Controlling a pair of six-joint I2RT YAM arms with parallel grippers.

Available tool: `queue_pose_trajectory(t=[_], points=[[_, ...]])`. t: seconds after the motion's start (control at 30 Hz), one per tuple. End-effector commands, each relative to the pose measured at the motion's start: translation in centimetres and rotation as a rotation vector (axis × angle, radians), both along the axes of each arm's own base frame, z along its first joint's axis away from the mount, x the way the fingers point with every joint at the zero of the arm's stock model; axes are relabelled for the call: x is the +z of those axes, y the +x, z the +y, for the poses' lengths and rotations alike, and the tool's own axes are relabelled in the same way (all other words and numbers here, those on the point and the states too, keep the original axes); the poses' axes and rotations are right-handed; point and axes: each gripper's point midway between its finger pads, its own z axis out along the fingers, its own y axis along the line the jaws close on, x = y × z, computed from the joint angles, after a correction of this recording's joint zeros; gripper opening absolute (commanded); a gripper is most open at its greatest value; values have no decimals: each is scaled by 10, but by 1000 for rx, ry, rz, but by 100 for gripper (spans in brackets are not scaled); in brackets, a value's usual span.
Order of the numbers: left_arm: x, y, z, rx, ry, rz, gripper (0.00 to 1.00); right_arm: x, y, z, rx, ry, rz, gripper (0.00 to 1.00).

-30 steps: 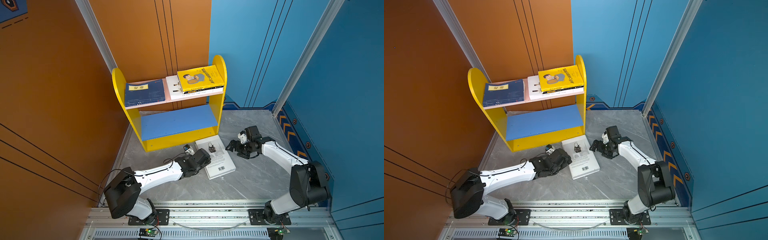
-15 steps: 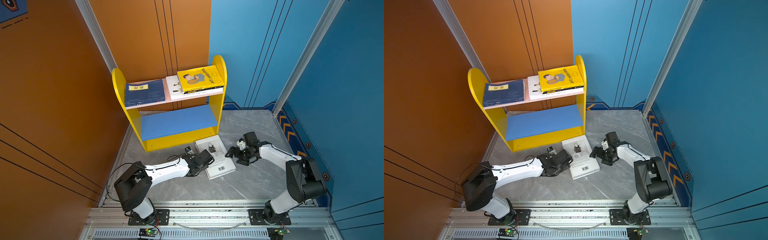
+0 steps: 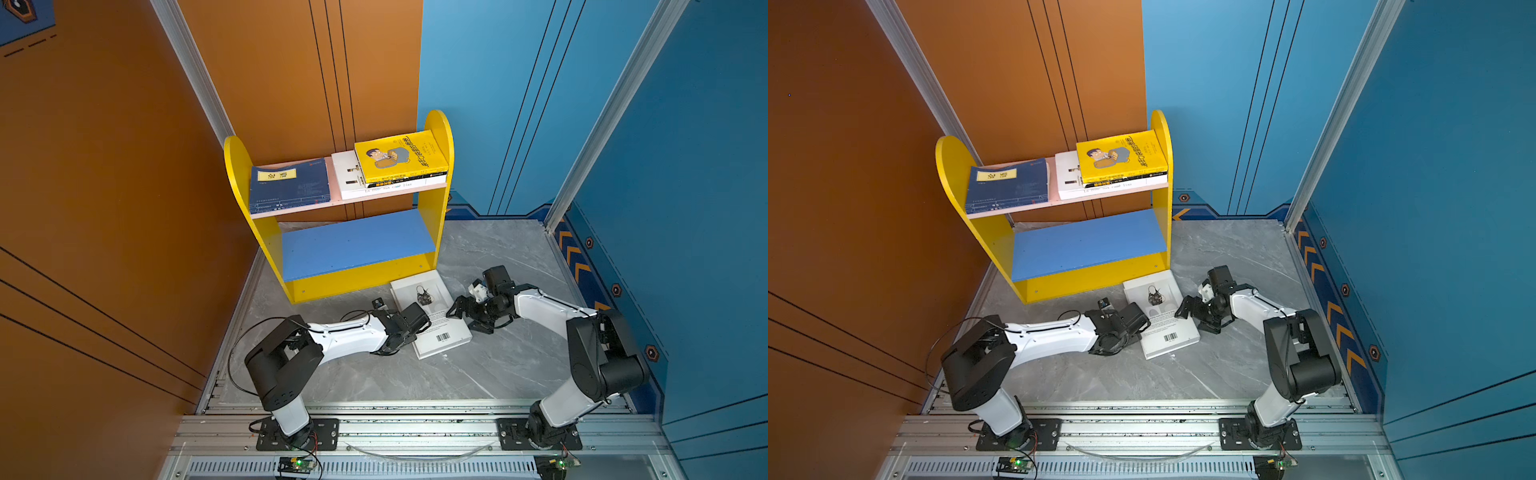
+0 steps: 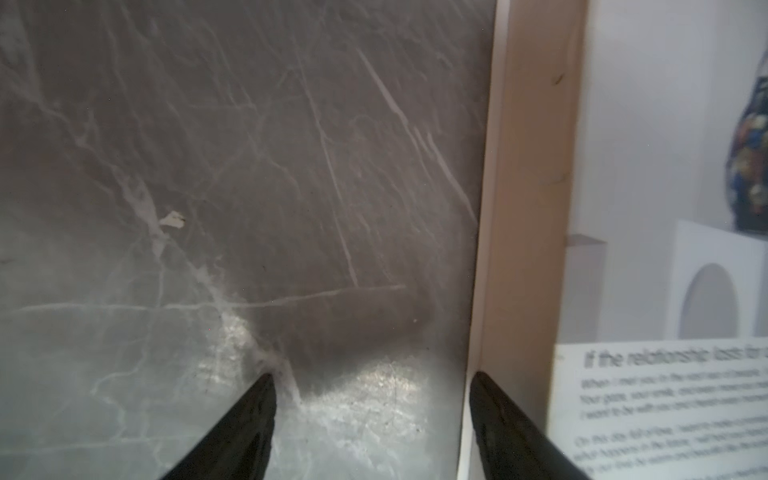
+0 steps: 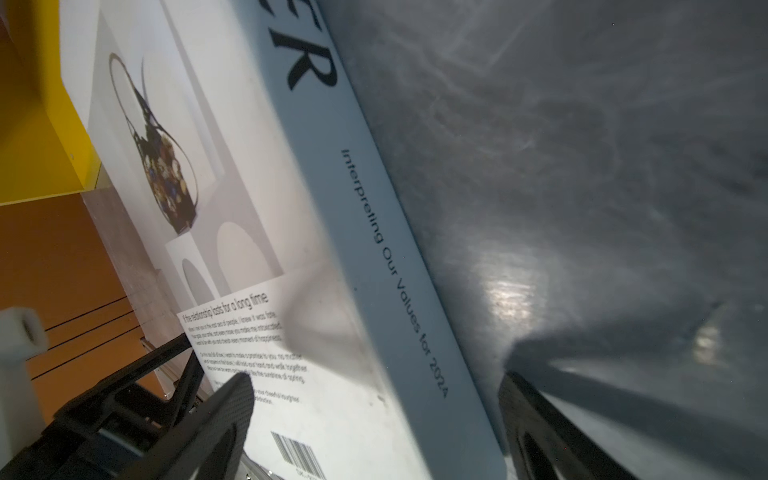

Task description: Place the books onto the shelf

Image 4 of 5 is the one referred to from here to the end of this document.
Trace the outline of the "grey white photo book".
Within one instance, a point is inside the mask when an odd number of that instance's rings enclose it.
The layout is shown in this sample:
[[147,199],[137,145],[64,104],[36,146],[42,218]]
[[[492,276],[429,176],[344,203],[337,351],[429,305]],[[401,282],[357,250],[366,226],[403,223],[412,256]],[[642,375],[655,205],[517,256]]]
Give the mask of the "grey white photo book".
[[767,475],[767,5],[502,1],[458,475],[487,373],[589,479]]

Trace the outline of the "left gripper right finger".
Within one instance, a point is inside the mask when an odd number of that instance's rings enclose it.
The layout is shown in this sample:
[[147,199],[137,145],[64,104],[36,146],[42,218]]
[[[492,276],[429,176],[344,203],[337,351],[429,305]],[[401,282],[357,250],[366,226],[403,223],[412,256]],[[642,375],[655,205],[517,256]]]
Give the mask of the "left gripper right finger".
[[474,374],[469,405],[485,477],[588,480],[485,372]]

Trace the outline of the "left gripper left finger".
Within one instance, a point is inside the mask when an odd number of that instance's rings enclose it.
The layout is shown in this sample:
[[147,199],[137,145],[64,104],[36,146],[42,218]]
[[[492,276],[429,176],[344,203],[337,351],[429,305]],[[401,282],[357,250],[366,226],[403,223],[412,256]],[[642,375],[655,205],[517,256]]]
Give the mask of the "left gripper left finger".
[[276,412],[274,378],[265,373],[163,480],[262,480]]

